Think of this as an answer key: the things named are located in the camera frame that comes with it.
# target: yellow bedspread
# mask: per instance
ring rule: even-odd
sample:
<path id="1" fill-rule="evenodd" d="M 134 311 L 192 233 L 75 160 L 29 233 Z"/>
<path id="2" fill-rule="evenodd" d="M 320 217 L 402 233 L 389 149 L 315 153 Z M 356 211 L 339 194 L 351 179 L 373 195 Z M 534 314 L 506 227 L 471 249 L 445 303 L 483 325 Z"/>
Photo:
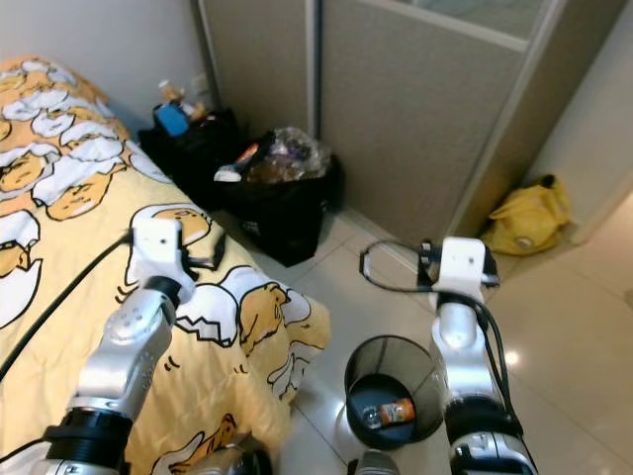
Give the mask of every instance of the yellow bedspread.
<path id="1" fill-rule="evenodd" d="M 95 86 L 38 57 L 0 64 L 0 361 L 142 217 L 179 220 L 192 256 L 210 256 L 222 233 L 130 141 Z M 28 473 L 44 456 L 45 427 L 60 422 L 106 319 L 136 288 L 134 259 L 126 246 L 107 257 L 0 383 L 0 474 Z M 182 473 L 237 432 L 278 446 L 303 371 L 330 337 L 323 306 L 261 273 L 230 239 L 219 271 L 203 270 L 197 285 L 134 427 L 134 474 Z"/>

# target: plastic bag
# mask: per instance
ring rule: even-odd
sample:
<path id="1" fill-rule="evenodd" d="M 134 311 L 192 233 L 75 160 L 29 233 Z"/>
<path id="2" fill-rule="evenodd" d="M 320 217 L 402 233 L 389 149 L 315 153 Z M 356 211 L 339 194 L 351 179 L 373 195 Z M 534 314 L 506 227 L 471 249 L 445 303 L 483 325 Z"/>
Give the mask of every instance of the plastic bag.
<path id="1" fill-rule="evenodd" d="M 253 164 L 246 180 L 251 183 L 282 183 L 325 176 L 331 152 L 294 127 L 276 129 L 266 156 Z"/>
<path id="2" fill-rule="evenodd" d="M 561 182 L 547 175 L 537 185 L 510 193 L 489 218 L 494 222 L 482 240 L 491 250 L 535 254 L 560 241 L 561 226 L 570 220 L 570 202 Z"/>

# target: yellow bag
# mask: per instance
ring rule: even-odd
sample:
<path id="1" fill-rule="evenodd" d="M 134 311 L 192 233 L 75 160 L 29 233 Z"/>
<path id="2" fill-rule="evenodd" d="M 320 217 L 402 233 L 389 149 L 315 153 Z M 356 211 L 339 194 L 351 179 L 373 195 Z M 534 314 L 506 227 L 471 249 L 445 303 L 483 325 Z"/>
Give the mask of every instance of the yellow bag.
<path id="1" fill-rule="evenodd" d="M 570 200 L 554 175 L 537 185 L 513 191 L 489 218 L 494 220 L 482 240 L 496 252 L 535 254 L 556 245 L 560 227 L 570 220 Z"/>

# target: metal mesh trash can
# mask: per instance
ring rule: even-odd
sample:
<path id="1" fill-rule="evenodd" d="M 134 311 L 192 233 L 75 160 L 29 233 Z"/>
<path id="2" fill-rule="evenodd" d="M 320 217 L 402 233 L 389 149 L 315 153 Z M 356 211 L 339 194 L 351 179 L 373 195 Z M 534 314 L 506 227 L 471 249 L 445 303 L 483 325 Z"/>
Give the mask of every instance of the metal mesh trash can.
<path id="1" fill-rule="evenodd" d="M 440 394 L 428 351 L 396 335 L 375 336 L 352 353 L 345 368 L 345 398 L 349 426 L 363 443 L 393 450 L 418 442 L 442 423 Z M 368 406 L 409 398 L 415 408 L 411 422 L 369 428 L 363 421 Z"/>

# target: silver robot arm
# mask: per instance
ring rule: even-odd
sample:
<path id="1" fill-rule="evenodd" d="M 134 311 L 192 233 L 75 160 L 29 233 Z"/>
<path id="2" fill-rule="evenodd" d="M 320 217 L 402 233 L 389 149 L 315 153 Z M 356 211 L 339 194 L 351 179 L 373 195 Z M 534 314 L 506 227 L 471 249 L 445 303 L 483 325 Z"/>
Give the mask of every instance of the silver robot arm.
<path id="1" fill-rule="evenodd" d="M 431 355 L 443 393 L 451 470 L 536 475 L 521 425 L 486 359 L 485 335 L 472 302 L 459 298 L 466 295 L 483 304 L 482 283 L 494 281 L 496 274 L 487 269 L 487 252 L 477 239 L 446 238 L 439 279 L 433 285 L 438 294 Z"/>
<path id="2" fill-rule="evenodd" d="M 156 362 L 171 342 L 175 309 L 191 299 L 180 225 L 150 219 L 133 228 L 139 288 L 106 322 L 103 338 L 81 371 L 51 446 L 33 475 L 126 473 L 125 448 L 151 385 Z"/>

